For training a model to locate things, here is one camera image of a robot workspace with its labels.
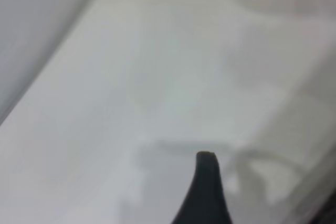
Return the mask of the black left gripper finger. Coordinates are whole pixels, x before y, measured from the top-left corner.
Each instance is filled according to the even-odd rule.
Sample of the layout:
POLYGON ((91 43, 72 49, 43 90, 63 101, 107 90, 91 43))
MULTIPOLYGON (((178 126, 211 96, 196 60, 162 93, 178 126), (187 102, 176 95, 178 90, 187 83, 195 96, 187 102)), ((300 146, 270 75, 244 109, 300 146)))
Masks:
POLYGON ((193 180, 173 223, 232 223, 214 153, 196 154, 193 180))

